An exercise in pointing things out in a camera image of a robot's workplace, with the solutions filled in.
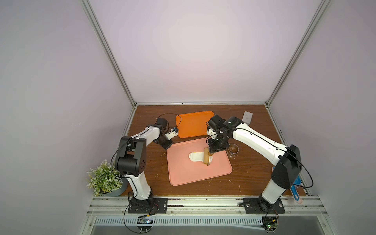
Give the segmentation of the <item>wooden rolling pin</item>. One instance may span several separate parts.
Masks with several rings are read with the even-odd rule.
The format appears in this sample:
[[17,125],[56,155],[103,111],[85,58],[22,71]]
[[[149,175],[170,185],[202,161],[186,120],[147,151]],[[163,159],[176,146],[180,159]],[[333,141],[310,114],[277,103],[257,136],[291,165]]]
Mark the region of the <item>wooden rolling pin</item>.
[[203,152],[203,163],[206,164],[207,166],[210,165],[211,163],[211,156],[210,156],[210,151],[209,148],[205,148]]

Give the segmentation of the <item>white dough lump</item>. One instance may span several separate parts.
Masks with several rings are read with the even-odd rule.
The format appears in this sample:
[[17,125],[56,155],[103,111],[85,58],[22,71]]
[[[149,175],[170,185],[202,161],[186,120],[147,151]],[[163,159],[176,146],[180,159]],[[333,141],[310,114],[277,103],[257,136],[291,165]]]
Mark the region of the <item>white dough lump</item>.
[[203,152],[192,152],[189,154],[189,159],[192,162],[202,162],[203,163]]

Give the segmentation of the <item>pink silicone mat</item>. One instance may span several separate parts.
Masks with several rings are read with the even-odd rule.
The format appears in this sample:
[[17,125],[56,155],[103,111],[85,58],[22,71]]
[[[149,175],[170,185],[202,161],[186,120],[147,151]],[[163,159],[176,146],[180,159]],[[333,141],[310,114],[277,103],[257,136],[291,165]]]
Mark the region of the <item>pink silicone mat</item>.
[[202,161],[191,160],[191,153],[203,152],[208,147],[206,138],[173,144],[167,151],[169,181],[173,186],[180,186],[232,172],[230,160],[225,151],[211,157],[209,165]]

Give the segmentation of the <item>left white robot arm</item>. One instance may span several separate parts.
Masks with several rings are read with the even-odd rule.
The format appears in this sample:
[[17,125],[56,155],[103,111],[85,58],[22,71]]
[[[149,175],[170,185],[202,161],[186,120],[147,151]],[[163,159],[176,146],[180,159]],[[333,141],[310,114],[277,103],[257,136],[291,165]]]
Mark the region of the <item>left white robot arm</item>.
[[168,121],[159,117],[154,124],[146,126],[140,133],[120,139],[114,168],[128,181],[132,189],[132,208],[149,211],[155,205],[152,189],[145,176],[147,146],[156,143],[167,150],[172,146],[172,138],[177,136],[178,132],[177,127],[170,128]]

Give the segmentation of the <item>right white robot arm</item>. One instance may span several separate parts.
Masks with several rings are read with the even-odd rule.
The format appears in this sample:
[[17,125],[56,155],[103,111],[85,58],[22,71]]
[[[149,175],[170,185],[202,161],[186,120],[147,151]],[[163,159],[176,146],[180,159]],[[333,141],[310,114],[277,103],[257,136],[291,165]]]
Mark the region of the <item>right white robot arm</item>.
[[218,115],[213,116],[207,122],[207,134],[211,154],[225,150],[230,146],[229,139],[234,139],[261,154],[275,167],[270,181],[258,198],[258,206],[264,212],[272,209],[302,171],[303,164],[298,147],[279,144],[258,133],[237,117],[225,120]]

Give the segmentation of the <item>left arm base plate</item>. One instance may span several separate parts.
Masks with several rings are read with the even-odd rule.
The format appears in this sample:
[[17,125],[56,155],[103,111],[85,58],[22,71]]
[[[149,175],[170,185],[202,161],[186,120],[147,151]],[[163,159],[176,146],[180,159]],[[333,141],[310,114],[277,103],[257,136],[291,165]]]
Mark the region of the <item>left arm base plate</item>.
[[127,209],[129,214],[158,214],[167,212],[167,198],[153,198],[147,200],[131,199]]

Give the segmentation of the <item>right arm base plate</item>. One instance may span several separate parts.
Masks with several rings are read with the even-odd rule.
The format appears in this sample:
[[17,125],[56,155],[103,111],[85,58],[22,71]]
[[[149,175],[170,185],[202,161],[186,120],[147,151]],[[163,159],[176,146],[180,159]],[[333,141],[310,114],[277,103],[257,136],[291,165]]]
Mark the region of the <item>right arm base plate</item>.
[[247,214],[267,214],[267,213],[286,213],[282,200],[279,198],[274,204],[259,198],[243,198],[239,203],[240,207],[245,209]]

